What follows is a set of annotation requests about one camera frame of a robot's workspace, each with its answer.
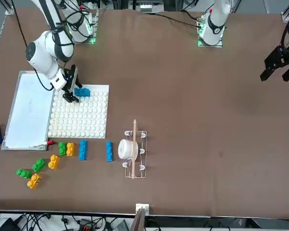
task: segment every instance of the wooden stick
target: wooden stick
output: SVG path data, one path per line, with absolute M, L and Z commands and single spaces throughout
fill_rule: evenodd
M 134 120 L 134 126 L 133 126 L 133 162 L 132 162 L 132 166 L 131 166 L 131 178 L 134 179 L 135 178 L 135 147 L 136 147 L 136 126 L 137 126 L 137 122 L 136 120 Z

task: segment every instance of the white pegboard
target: white pegboard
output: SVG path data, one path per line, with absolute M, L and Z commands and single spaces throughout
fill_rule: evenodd
M 109 85 L 83 85 L 90 97 L 80 97 L 79 103 L 68 103 L 63 91 L 55 91 L 48 137 L 105 139 Z

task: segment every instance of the yellow toy brick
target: yellow toy brick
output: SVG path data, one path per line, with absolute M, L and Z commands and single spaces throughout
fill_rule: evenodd
M 74 143 L 67 143 L 67 156 L 73 156 L 75 154 L 75 144 Z
M 27 186 L 31 189 L 35 189 L 38 185 L 38 183 L 40 182 L 41 176 L 38 174 L 34 174 L 31 177 L 31 180 L 28 181 Z
M 48 167 L 51 169 L 57 169 L 59 164 L 60 157 L 56 155 L 52 155 L 50 157 L 50 162 L 48 163 Z

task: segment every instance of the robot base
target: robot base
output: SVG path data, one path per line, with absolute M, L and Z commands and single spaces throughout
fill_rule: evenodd
M 205 43 L 203 41 L 203 39 L 199 36 L 200 33 L 202 33 L 203 31 L 203 28 L 206 26 L 206 23 L 205 23 L 205 15 L 202 15 L 201 16 L 201 22 L 198 22 L 197 21 L 197 26 L 201 26 L 201 29 L 198 29 L 197 28 L 197 33 L 198 33 L 198 46 L 199 47 L 223 47 L 223 35 L 221 36 L 221 39 L 220 41 L 215 44 L 215 45 L 208 45 L 207 43 Z
M 96 10 L 96 15 L 93 15 L 92 13 L 89 13 L 89 15 L 86 15 L 86 17 L 88 18 L 88 21 L 90 23 L 90 28 L 87 28 L 88 30 L 91 31 L 90 34 L 92 34 L 86 41 L 84 42 L 77 42 L 75 41 L 73 38 L 72 38 L 72 41 L 75 43 L 75 44 L 78 44 L 78 43 L 88 43 L 88 44 L 94 44 L 96 42 L 96 31 L 97 31 L 97 26 L 98 26 L 98 13 L 99 13 L 99 10 L 97 9 Z

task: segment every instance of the red marker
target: red marker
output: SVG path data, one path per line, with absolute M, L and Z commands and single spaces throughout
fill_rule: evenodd
M 55 141 L 46 141 L 46 142 L 39 143 L 37 145 L 31 146 L 29 148 L 38 148 L 38 147 L 42 147 L 42 146 L 45 146 L 45 145 L 52 145 L 52 144 L 55 144 Z

